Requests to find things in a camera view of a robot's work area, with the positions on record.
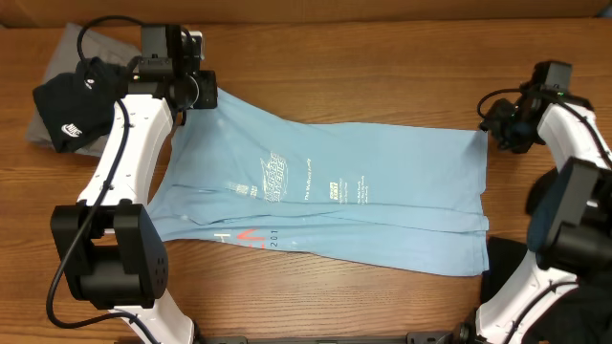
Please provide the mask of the light blue printed t-shirt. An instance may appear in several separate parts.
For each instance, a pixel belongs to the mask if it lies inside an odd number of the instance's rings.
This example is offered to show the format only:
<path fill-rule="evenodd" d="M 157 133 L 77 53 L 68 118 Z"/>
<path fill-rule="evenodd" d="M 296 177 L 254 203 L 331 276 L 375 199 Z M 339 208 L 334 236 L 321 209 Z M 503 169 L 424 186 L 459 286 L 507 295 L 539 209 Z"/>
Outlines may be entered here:
<path fill-rule="evenodd" d="M 196 239 L 445 276 L 489 267 L 488 140 L 473 130 L 302 124 L 221 93 L 177 129 L 149 214 Z"/>

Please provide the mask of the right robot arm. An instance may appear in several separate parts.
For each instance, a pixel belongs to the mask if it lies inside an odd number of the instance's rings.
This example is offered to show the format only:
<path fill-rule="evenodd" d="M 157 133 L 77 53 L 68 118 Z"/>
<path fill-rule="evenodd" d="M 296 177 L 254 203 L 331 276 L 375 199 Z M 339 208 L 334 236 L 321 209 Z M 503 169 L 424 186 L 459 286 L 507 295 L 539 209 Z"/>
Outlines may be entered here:
<path fill-rule="evenodd" d="M 489 94 L 480 130 L 501 150 L 524 154 L 549 148 L 555 168 L 533 185 L 526 212 L 523 259 L 499 290 L 455 331 L 411 333 L 411 343 L 519 343 L 558 300 L 611 267 L 611 150 L 599 132 L 591 102 L 573 95 L 571 64 L 535 64 L 531 79 Z"/>

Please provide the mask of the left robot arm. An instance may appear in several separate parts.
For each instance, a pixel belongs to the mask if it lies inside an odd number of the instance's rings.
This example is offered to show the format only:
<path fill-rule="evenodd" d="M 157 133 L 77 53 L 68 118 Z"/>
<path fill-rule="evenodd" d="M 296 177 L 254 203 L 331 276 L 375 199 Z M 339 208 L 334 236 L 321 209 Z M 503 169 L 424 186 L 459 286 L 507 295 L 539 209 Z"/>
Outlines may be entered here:
<path fill-rule="evenodd" d="M 103 115 L 110 133 L 77 201 L 52 214 L 60 262 L 46 314 L 62 326 L 54 301 L 66 282 L 76 300 L 98 310 L 98 321 L 120 318 L 144 343 L 200 343 L 197 323 L 168 291 L 167 252 L 146 207 L 166 137 L 188 111 L 216 107 L 216 76 L 200 66 L 201 32 L 142 24 L 141 43 L 141 53 L 124 66 L 82 57 L 71 76 L 55 79 L 69 109 Z"/>

